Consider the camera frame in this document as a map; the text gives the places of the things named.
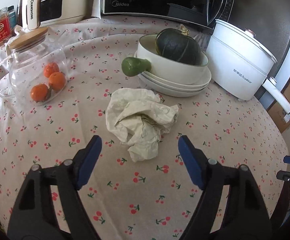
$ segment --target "tangerine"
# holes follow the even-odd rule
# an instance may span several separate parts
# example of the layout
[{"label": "tangerine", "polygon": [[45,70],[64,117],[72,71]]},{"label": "tangerine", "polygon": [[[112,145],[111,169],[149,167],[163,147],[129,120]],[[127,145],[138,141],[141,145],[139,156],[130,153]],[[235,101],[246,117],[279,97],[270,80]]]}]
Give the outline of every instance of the tangerine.
[{"label": "tangerine", "polygon": [[52,73],[48,79],[48,85],[56,93],[62,90],[66,84],[66,78],[63,72]]},{"label": "tangerine", "polygon": [[49,78],[52,73],[59,72],[59,67],[56,62],[51,62],[46,65],[43,70],[43,75]]},{"label": "tangerine", "polygon": [[30,91],[30,96],[32,100],[36,102],[45,101],[48,99],[48,95],[50,95],[49,89],[45,84],[39,84],[34,86]]}]

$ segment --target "bottle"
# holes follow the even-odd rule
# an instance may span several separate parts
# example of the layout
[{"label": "bottle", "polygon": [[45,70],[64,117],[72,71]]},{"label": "bottle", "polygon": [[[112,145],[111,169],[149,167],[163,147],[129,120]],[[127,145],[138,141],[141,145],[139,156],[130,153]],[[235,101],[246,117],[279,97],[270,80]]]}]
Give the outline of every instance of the bottle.
[{"label": "bottle", "polygon": [[0,46],[11,37],[7,7],[0,9]]},{"label": "bottle", "polygon": [[10,29],[13,30],[13,28],[17,24],[17,19],[16,19],[16,11],[13,5],[8,7],[8,12],[9,12],[9,24],[10,24]]}]

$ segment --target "glass pitcher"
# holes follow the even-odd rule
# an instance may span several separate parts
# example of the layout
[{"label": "glass pitcher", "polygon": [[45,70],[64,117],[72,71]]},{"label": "glass pitcher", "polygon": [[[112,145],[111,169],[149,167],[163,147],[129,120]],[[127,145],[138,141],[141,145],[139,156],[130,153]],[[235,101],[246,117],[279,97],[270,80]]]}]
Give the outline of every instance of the glass pitcher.
[{"label": "glass pitcher", "polygon": [[67,83],[63,47],[47,35],[48,28],[38,28],[21,35],[9,48],[11,54],[1,65],[10,63],[9,74],[0,80],[0,97],[16,98],[22,104],[42,105],[55,98]]}]

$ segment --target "electric pot lid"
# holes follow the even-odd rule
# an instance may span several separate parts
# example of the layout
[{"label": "electric pot lid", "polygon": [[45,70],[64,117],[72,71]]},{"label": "electric pot lid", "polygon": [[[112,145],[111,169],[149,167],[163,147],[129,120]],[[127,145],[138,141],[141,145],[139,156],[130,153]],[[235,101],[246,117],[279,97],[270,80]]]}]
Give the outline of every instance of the electric pot lid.
[{"label": "electric pot lid", "polygon": [[264,46],[262,45],[259,41],[257,41],[254,36],[255,36],[255,33],[253,33],[251,30],[248,30],[246,29],[246,31],[243,31],[241,30],[240,28],[228,23],[228,22],[225,22],[225,21],[222,21],[222,20],[216,20],[216,23],[218,24],[221,24],[229,29],[231,29],[232,31],[235,31],[236,33],[242,35],[244,38],[246,38],[247,40],[249,40],[250,42],[252,42],[254,45],[258,46],[260,49],[262,49],[264,52],[266,52],[270,58],[272,59],[272,61],[274,63],[277,62],[276,58],[274,57],[274,55]]}]

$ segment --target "cherry print tablecloth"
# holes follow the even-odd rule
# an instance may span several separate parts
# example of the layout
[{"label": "cherry print tablecloth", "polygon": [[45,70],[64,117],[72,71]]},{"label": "cherry print tablecloth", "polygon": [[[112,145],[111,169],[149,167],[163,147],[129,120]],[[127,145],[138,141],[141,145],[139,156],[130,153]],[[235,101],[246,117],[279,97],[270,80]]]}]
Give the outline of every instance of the cherry print tablecloth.
[{"label": "cherry print tablecloth", "polygon": [[[35,108],[0,98],[0,220],[4,228],[30,167],[34,163],[59,165],[95,134],[102,138],[103,150],[79,195],[102,239],[181,236],[201,191],[192,184],[178,153],[180,135],[187,135],[208,158],[224,165],[247,164],[272,214],[282,186],[275,175],[286,168],[282,159],[288,152],[277,127],[255,98],[239,102],[215,83],[191,98],[161,94],[161,102],[178,104],[180,114],[171,132],[162,136],[158,157],[144,162],[131,161],[127,146],[107,131],[104,114],[112,92],[140,86],[137,77],[126,77],[120,71],[121,61],[136,51],[141,35],[133,33],[155,33],[166,25],[177,27],[177,23],[132,17],[53,27],[55,35],[67,30],[67,44],[77,41],[65,48],[74,61],[66,88]],[[197,37],[207,40],[201,33]],[[5,85],[2,79],[0,86]],[[213,230],[220,227],[227,190]],[[60,227],[67,230],[55,187],[52,196]]]}]

